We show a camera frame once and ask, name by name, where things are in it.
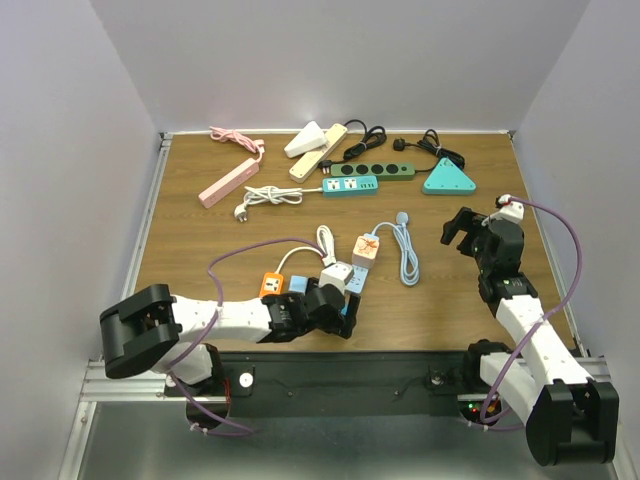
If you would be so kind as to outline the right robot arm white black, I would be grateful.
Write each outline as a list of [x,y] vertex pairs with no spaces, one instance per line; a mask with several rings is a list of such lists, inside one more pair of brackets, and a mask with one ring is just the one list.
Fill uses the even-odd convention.
[[521,272],[524,231],[520,224],[528,201],[503,195],[496,212],[484,215],[461,208],[443,226],[441,242],[464,235],[458,251],[475,260],[478,290],[494,318],[515,342],[512,352],[477,342],[460,366],[463,384],[489,392],[478,425],[498,426],[489,410],[499,400],[524,427],[529,450],[541,466],[605,464],[616,451],[619,395],[609,381],[598,381],[571,354],[551,325],[537,290]]

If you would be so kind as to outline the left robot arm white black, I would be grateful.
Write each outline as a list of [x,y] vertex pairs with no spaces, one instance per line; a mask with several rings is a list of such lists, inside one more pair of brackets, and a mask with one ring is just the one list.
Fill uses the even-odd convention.
[[223,371],[207,344],[289,343],[315,330],[348,339],[360,301],[331,284],[247,301],[190,299],[154,284],[100,314],[105,375],[121,380],[148,371],[173,374],[210,394],[221,386]]

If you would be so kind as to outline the light blue cube adapter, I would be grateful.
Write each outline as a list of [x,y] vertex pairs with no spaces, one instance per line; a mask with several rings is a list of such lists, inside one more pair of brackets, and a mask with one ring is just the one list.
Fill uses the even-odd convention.
[[309,278],[300,275],[292,275],[289,280],[288,291],[290,293],[305,294],[307,291]]

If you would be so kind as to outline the light blue power strip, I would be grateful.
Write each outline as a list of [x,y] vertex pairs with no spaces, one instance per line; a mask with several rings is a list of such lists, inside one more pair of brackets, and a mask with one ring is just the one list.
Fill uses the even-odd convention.
[[368,276],[369,270],[357,265],[353,266],[352,276],[349,282],[345,286],[345,290],[349,294],[360,295],[364,289],[364,285]]

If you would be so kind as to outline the teal triangular power socket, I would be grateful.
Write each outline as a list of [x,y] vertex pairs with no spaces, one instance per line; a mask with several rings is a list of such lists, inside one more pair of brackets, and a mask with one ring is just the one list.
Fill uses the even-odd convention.
[[425,195],[471,195],[476,184],[449,158],[442,158],[422,185]]

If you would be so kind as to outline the orange power strip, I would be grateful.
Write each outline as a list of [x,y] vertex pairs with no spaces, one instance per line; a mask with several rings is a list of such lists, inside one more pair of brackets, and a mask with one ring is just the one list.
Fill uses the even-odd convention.
[[259,297],[279,295],[284,285],[284,277],[278,272],[267,272],[263,276]]

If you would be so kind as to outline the pink cube adapter with deer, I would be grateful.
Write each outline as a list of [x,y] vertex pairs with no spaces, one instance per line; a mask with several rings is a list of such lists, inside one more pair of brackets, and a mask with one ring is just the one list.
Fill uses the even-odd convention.
[[352,250],[351,263],[364,269],[371,269],[380,247],[379,237],[370,233],[360,235]]

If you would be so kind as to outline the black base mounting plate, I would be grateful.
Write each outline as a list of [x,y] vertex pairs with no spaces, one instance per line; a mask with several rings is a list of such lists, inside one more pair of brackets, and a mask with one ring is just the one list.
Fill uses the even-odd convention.
[[222,352],[219,373],[188,386],[235,418],[458,416],[487,385],[463,374],[463,351]]

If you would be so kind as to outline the dark green power strip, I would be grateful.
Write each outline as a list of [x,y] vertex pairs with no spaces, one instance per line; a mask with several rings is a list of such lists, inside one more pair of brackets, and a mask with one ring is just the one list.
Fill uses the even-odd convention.
[[333,177],[374,176],[379,181],[410,181],[417,171],[411,163],[340,163],[330,167]]

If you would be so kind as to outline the teal power strip with USB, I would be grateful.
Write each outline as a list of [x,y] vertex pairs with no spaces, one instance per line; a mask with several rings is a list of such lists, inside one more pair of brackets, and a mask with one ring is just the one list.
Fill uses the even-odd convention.
[[325,197],[352,197],[373,195],[379,184],[375,176],[332,177],[323,180],[322,192]]

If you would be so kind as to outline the cream power strip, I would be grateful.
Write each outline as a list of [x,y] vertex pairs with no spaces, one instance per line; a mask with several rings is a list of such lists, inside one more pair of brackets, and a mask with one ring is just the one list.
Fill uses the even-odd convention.
[[328,158],[335,148],[347,136],[347,127],[342,124],[332,125],[326,132],[327,143],[324,146],[304,153],[289,169],[289,176],[298,183],[304,182],[317,168],[319,163]]

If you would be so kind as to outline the pink power strip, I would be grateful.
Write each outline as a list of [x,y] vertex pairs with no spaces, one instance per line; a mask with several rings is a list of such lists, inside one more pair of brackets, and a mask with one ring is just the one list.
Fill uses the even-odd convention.
[[209,209],[259,171],[259,162],[247,159],[198,195],[201,205]]

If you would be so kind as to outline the white triangular power socket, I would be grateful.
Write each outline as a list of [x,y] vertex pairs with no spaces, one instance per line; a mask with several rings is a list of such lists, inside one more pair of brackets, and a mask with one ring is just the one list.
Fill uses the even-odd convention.
[[284,153],[288,158],[294,158],[323,147],[326,143],[324,131],[316,121],[310,121],[284,147]]

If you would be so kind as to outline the aluminium rail frame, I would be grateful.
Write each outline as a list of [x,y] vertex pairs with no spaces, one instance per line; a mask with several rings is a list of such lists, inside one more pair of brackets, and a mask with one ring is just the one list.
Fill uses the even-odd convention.
[[[254,217],[242,227],[220,212],[197,206],[188,193],[196,189],[197,178],[179,173],[184,167],[204,169],[207,159],[220,152],[226,164],[233,163],[231,153],[214,147],[204,134],[174,133],[165,140],[154,173],[151,193],[144,214],[142,233],[136,243],[131,264],[138,270],[128,274],[126,293],[142,280],[152,280],[160,274],[171,274],[178,286],[190,287],[196,293],[210,293],[211,281],[204,280],[205,263],[224,253],[233,245],[221,240],[214,250],[207,247],[207,232],[223,225],[236,225],[235,240],[251,243],[256,233]],[[489,190],[525,193],[512,142],[508,132],[440,132],[447,147],[462,152],[472,176],[480,184],[478,196],[488,199]],[[415,235],[427,267],[421,266],[426,287],[444,287],[439,280],[445,267],[429,266],[435,247],[426,245],[427,236],[434,237],[436,220],[452,213],[454,200],[427,200],[423,194],[409,193],[408,187],[392,186],[384,193],[379,207],[385,214],[407,209],[417,215]],[[481,322],[479,300],[458,295],[458,306],[464,306],[474,317],[456,324],[453,317],[443,316],[443,308],[433,303],[433,321],[420,316],[422,308],[430,307],[426,293],[418,302],[402,310],[406,318],[398,324],[397,335],[380,321],[366,320],[364,333],[357,334],[356,343],[339,347],[337,340],[313,336],[301,346],[283,347],[287,354],[304,351],[364,353],[382,352],[383,347],[398,349],[453,348],[489,321]],[[523,436],[515,433],[482,434],[464,427],[457,420],[430,416],[387,417],[301,417],[265,420],[259,426],[266,433],[233,440],[211,438],[189,433],[183,414],[178,415],[176,402],[161,398],[160,381],[124,380],[124,386],[111,382],[106,388],[106,400],[89,402],[85,393],[96,386],[89,380],[98,373],[99,362],[87,367],[75,426],[65,453],[59,479],[619,479],[615,464],[568,467],[540,467],[525,452]]]

